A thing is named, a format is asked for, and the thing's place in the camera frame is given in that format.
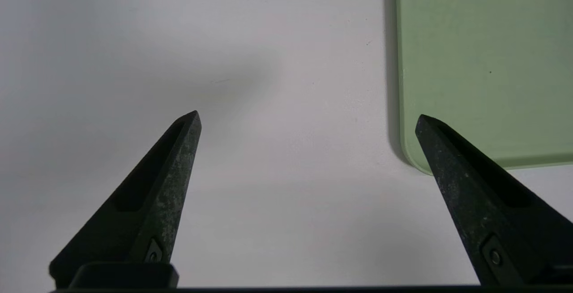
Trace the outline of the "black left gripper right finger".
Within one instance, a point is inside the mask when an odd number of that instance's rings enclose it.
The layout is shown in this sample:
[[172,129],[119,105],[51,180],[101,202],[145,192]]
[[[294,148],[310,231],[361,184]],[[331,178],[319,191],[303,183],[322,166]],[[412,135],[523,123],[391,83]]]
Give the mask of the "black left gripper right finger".
[[481,285],[572,289],[571,221],[446,123],[415,134]]

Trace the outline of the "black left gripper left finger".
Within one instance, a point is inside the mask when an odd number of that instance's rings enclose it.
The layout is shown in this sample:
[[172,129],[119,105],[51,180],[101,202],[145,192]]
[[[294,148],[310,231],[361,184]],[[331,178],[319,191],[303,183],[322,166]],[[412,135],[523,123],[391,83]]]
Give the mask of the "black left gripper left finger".
[[202,124],[170,125],[49,265],[57,290],[164,290]]

